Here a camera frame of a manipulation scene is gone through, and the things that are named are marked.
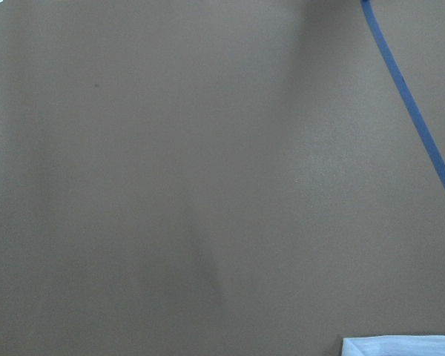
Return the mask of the light blue button-up shirt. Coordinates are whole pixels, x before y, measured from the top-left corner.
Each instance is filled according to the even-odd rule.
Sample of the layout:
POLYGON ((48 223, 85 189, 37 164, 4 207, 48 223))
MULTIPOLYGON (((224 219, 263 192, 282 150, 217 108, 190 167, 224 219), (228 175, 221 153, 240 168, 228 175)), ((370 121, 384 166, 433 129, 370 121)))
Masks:
POLYGON ((347 337, 343 339, 341 354, 342 356, 445 355, 445 336, 347 337))

